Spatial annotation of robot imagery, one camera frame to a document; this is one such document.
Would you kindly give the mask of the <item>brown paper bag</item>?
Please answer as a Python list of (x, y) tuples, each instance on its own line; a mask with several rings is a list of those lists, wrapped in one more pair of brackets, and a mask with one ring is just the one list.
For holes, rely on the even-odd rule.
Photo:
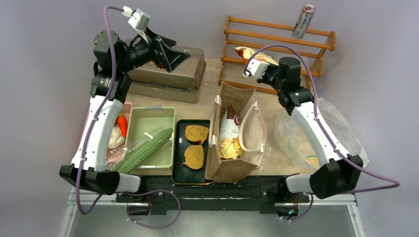
[[(237, 115), (237, 132), (229, 143), (221, 138), (223, 117), (232, 107)], [(267, 127), (254, 89), (241, 89), (222, 83), (214, 100), (209, 125), (209, 150), (205, 178), (236, 183), (258, 169), (264, 154)]]

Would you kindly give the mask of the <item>clear plastic grocery bag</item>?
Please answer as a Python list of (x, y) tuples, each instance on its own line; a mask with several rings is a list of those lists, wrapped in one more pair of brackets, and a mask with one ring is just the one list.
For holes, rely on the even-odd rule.
[[(318, 111), (338, 141), (351, 155), (359, 155), (363, 160), (363, 166), (366, 167), (369, 162), (368, 155), (348, 121), (329, 101), (318, 98), (317, 102)], [(274, 136), (277, 144), (293, 164), (313, 171), (320, 167), (306, 135), (285, 109), (281, 109), (277, 115)]]

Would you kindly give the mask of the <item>snack packet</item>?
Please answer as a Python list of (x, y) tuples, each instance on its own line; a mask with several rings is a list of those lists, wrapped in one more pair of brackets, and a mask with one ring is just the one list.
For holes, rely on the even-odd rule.
[(218, 153), (221, 160), (238, 159), (242, 155), (239, 142), (240, 121), (233, 106), (230, 105), (224, 113), (220, 131)]

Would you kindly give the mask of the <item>orange carrot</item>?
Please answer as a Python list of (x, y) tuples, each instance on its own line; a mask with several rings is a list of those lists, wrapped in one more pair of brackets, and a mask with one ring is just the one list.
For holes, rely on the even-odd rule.
[(127, 130), (128, 130), (128, 121), (124, 115), (123, 112), (120, 112), (117, 117), (117, 124), (120, 128), (121, 134), (123, 137), (127, 136)]

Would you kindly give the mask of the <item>brown bread piece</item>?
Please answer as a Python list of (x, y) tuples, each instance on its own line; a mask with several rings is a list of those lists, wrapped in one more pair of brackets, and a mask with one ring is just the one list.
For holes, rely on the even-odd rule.
[(184, 152), (183, 165), (193, 170), (199, 170), (204, 164), (204, 149), (202, 145), (191, 145)]
[(186, 139), (193, 144), (202, 145), (208, 138), (209, 129), (201, 125), (188, 125), (185, 128)]

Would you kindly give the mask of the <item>white cauliflower piece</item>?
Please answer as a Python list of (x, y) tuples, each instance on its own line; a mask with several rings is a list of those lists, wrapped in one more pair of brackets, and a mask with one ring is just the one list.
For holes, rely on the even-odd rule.
[(108, 144), (108, 149), (115, 149), (124, 143), (125, 143), (125, 137), (123, 137), (120, 128), (117, 126), (114, 126), (112, 129), (110, 141)]

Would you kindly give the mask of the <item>green bumpy cucumber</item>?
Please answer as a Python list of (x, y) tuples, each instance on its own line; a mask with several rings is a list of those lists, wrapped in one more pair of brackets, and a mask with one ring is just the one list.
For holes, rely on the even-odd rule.
[(124, 148), (124, 158), (118, 162), (113, 171), (129, 174), (161, 146), (163, 146), (173, 134), (172, 128), (158, 129), (155, 135), (146, 135), (143, 140), (137, 139), (126, 145)]

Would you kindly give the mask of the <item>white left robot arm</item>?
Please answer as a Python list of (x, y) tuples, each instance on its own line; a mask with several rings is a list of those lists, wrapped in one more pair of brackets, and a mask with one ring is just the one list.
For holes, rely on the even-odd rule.
[(128, 192), (135, 202), (147, 197), (147, 188), (138, 176), (106, 169), (108, 143), (131, 85), (129, 72), (149, 62), (172, 72), (189, 59), (176, 42), (146, 30), (136, 43), (127, 44), (114, 31), (95, 36), (94, 76), (91, 82), (89, 112), (80, 145), (69, 165), (59, 175), (78, 190), (112, 195)]

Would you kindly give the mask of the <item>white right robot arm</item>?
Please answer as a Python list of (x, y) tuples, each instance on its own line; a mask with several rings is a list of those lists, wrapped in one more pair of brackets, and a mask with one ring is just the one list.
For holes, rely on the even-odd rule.
[(320, 166), (311, 175), (286, 177), (277, 188), (279, 198), (289, 201), (296, 193), (308, 193), (324, 199), (354, 190), (360, 177), (356, 167), (362, 167), (363, 160), (341, 145), (320, 114), (313, 94), (300, 85), (300, 61), (283, 57), (278, 65), (272, 65), (252, 59), (247, 70), (258, 83), (275, 89), (279, 103), (306, 135)]

